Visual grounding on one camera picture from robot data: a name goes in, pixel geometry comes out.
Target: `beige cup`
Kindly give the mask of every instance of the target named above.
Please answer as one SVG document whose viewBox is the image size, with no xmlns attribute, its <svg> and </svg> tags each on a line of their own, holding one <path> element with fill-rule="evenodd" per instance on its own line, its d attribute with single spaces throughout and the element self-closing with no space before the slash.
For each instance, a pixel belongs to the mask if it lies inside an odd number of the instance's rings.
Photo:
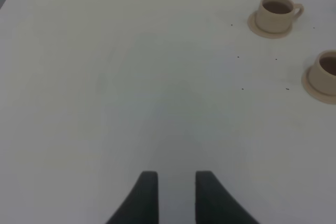
<svg viewBox="0 0 336 224">
<path fill-rule="evenodd" d="M 324 51 L 317 57 L 308 81 L 317 91 L 336 96 L 336 50 Z"/>
<path fill-rule="evenodd" d="M 256 25 L 267 33 L 284 33 L 303 11 L 303 5 L 294 4 L 292 0 L 261 0 Z"/>
</svg>

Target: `white table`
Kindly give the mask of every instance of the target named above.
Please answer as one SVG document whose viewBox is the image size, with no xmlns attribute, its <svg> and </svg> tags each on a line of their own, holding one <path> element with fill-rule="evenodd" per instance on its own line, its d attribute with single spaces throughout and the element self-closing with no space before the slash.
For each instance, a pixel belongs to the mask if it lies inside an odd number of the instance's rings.
<svg viewBox="0 0 336 224">
<path fill-rule="evenodd" d="M 269 40 L 259 1 L 7 0 L 0 222 L 104 224 L 156 170 L 161 223 L 194 223 L 209 169 L 262 224 L 333 223 L 336 107 L 301 75 L 336 47 L 336 2 L 294 0 Z"/>
</svg>

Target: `cup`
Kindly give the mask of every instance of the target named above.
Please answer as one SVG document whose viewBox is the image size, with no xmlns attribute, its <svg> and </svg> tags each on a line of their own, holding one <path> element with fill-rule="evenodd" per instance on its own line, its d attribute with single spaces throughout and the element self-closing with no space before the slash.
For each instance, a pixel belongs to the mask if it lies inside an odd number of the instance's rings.
<svg viewBox="0 0 336 224">
<path fill-rule="evenodd" d="M 302 84 L 318 100 L 336 104 L 336 50 L 318 55 L 314 65 L 303 75 Z"/>
<path fill-rule="evenodd" d="M 256 25 L 267 33 L 285 33 L 304 10 L 303 5 L 294 4 L 292 0 L 261 0 Z"/>
</svg>

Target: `beige saucer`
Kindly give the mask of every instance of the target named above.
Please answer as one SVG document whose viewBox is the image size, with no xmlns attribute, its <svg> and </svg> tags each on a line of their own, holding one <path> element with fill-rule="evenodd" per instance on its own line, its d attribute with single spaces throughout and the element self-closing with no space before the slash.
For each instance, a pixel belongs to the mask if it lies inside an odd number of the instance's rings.
<svg viewBox="0 0 336 224">
<path fill-rule="evenodd" d="M 311 67 L 307 69 L 302 76 L 302 85 L 305 90 L 315 99 L 328 103 L 328 104 L 336 104 L 336 95 L 327 95 L 317 91 L 308 81 L 308 74 Z"/>
<path fill-rule="evenodd" d="M 290 27 L 288 28 L 287 31 L 285 31 L 284 33 L 280 33 L 280 34 L 271 34 L 271 33 L 267 33 L 263 30 L 261 30 L 257 25 L 256 25 L 256 14 L 257 12 L 255 11 L 254 13 L 252 13 L 247 20 L 247 24 L 248 27 L 250 28 L 250 30 L 252 32 L 254 32 L 256 35 L 262 36 L 264 38 L 269 38 L 269 39 L 279 39 L 279 38 L 284 38 L 286 37 L 291 31 L 292 31 L 292 25 L 290 25 Z"/>
</svg>

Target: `coffee cup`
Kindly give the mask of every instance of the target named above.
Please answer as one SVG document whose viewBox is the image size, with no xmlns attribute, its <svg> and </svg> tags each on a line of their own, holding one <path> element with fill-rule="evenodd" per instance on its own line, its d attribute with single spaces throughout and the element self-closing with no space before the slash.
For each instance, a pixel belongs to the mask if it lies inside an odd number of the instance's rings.
<svg viewBox="0 0 336 224">
<path fill-rule="evenodd" d="M 303 5 L 294 4 L 292 0 L 261 0 L 258 11 L 250 15 L 247 24 L 259 36 L 282 38 L 291 32 L 293 21 L 304 10 Z"/>
<path fill-rule="evenodd" d="M 303 5 L 294 4 L 292 0 L 261 0 L 256 25 L 271 34 L 284 33 L 304 10 Z"/>
<path fill-rule="evenodd" d="M 316 99 L 336 104 L 336 50 L 318 55 L 314 65 L 304 73 L 302 84 Z"/>
</svg>

